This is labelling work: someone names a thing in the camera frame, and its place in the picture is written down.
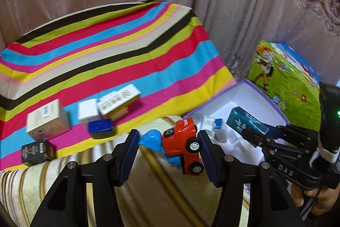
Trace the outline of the person's right hand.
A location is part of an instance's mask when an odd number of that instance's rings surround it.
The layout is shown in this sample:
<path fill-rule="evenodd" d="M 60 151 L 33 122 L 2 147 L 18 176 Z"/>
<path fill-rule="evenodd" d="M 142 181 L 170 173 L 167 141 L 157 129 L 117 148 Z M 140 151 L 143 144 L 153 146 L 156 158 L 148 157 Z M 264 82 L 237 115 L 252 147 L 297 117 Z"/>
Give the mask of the person's right hand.
<path fill-rule="evenodd" d="M 336 189 L 323 187 L 315 188 L 309 191 L 303 191 L 297 185 L 291 184 L 290 194 L 297 207 L 301 207 L 304 204 L 304 195 L 313 198 L 315 203 L 311 209 L 311 212 L 316 216 L 319 216 L 332 209 L 339 195 L 339 186 L 337 186 Z"/>

